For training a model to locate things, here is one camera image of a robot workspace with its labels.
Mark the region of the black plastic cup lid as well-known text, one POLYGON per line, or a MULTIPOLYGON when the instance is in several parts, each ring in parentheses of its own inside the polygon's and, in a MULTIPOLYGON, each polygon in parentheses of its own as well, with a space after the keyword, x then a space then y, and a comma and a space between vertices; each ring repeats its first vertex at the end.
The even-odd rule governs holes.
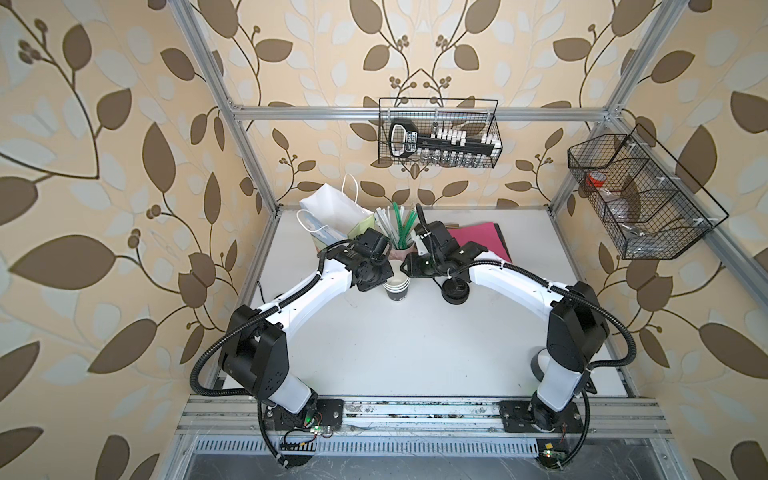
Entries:
POLYGON ((441 285, 441 295, 451 305, 465 303, 469 298, 469 294, 469 284, 457 277, 448 278, 441 285))

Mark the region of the stack of paper cups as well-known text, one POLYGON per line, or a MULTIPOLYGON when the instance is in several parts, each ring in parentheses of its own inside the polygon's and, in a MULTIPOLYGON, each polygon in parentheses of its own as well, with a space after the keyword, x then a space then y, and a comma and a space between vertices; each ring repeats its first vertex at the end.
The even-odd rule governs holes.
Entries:
POLYGON ((386 280, 384 288, 388 298, 392 301, 401 301, 407 294, 410 286, 410 278, 399 272, 386 280))

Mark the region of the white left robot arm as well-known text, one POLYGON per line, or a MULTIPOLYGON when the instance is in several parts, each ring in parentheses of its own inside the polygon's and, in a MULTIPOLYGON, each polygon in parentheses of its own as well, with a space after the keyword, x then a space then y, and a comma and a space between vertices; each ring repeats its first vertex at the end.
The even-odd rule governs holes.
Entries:
POLYGON ((229 326, 195 362, 189 384, 204 397, 246 395, 256 401, 259 430, 275 460, 291 466, 267 434, 264 407, 279 408, 289 418, 288 432, 320 433, 322 414, 318 394, 291 372, 289 338, 335 297, 356 288, 370 291, 393 276, 388 254, 390 242, 368 228, 352 239, 342 239, 317 253, 316 269, 292 289, 257 308, 243 304, 232 313, 229 326), (215 354, 219 366, 238 386, 205 387, 203 367, 215 354))

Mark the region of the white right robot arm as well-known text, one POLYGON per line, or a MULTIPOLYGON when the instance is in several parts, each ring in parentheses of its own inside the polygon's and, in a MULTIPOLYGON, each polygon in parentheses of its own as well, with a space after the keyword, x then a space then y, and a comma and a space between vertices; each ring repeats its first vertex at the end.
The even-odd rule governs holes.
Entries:
POLYGON ((415 206, 418 251, 405 257, 401 271, 410 278, 444 279, 443 299, 461 305, 470 286, 486 287, 526 308, 546 323, 543 352, 549 361, 523 420, 543 432, 558 428, 575 396, 587 391, 598 368, 630 365, 637 356, 632 333, 603 308, 594 289, 544 279, 504 260, 476 242, 460 245, 440 221, 429 222, 415 206))

